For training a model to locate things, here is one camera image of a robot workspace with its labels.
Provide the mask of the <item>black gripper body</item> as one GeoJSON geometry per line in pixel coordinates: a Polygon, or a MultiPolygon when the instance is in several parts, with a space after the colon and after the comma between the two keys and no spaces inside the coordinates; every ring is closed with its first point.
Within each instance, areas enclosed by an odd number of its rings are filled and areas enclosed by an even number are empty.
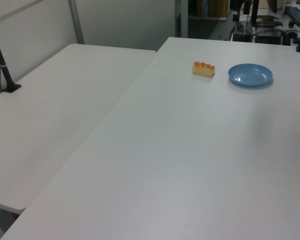
{"type": "Polygon", "coordinates": [[[251,5],[251,0],[230,0],[229,1],[229,9],[230,10],[239,10],[242,8],[242,5],[247,6],[248,9],[251,5]]]}

